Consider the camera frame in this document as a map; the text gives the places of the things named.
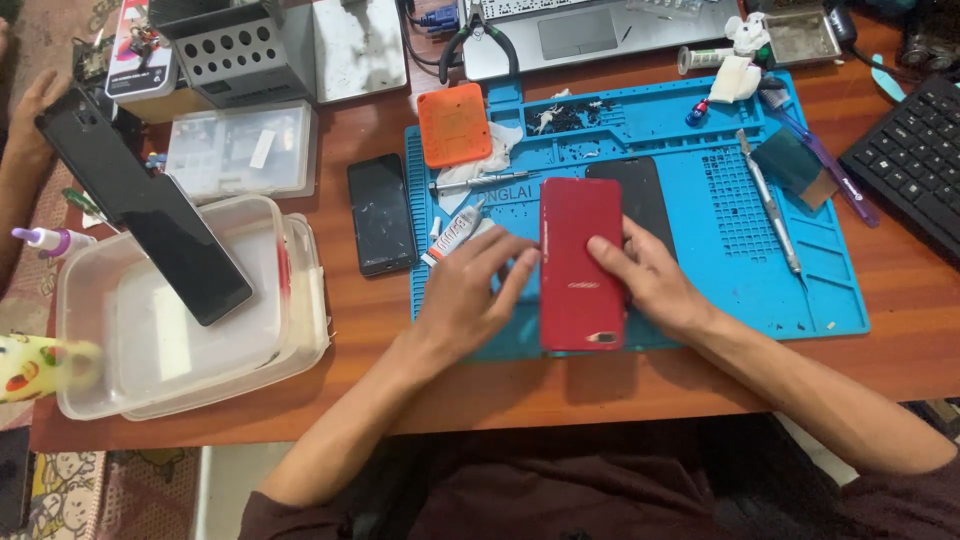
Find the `laptop touchpad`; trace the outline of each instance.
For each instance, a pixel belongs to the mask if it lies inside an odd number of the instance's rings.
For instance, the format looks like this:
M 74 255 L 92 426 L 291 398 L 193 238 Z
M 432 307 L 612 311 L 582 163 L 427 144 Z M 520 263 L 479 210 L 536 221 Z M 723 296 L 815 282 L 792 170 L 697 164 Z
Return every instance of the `laptop touchpad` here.
M 610 10 L 578 13 L 542 20 L 540 47 L 543 59 L 554 60 L 616 48 L 613 17 Z

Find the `bottle with purple cap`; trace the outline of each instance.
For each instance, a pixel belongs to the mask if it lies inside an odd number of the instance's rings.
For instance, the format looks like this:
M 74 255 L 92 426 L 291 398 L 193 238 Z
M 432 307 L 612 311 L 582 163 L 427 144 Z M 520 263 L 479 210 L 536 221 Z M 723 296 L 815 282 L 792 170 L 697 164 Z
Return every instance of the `bottle with purple cap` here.
M 17 238 L 26 240 L 28 246 L 39 248 L 42 250 L 42 254 L 48 258 L 67 258 L 71 254 L 97 243 L 97 239 L 93 236 L 60 228 L 50 230 L 42 227 L 34 229 L 20 229 L 18 227 L 13 230 L 12 234 Z

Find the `red smartphone back cover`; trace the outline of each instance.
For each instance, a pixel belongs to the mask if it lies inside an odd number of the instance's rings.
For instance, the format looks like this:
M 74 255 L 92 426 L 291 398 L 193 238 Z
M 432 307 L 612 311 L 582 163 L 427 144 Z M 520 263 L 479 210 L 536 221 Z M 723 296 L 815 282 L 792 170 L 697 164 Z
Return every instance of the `red smartphone back cover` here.
M 540 345 L 547 351 L 623 347 L 623 288 L 587 251 L 595 235 L 623 245 L 620 184 L 546 179 L 540 188 Z

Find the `pliers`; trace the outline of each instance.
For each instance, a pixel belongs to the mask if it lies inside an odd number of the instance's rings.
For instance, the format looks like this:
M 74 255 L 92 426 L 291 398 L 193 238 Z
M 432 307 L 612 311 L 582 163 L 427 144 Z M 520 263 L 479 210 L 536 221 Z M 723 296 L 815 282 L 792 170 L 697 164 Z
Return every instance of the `pliers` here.
M 487 17 L 483 15 L 482 0 L 465 0 L 469 4 L 469 12 L 464 27 L 460 29 L 444 47 L 444 52 L 440 55 L 440 84 L 446 84 L 446 68 L 453 62 L 454 50 L 464 41 L 467 36 L 473 33 L 473 29 L 479 24 L 484 31 L 489 34 L 497 45 L 507 53 L 507 62 L 510 64 L 510 75 L 514 76 L 519 71 L 519 62 L 516 60 L 516 49 L 510 42 L 506 34 L 497 30 L 493 25 L 487 22 Z

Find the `black keyboard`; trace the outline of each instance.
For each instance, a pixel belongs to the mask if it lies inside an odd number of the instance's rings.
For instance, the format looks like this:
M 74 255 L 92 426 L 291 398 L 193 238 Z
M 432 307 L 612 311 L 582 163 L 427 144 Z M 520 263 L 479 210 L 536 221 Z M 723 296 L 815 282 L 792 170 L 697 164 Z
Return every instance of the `black keyboard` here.
M 840 164 L 889 213 L 960 269 L 960 88 L 933 77 Z

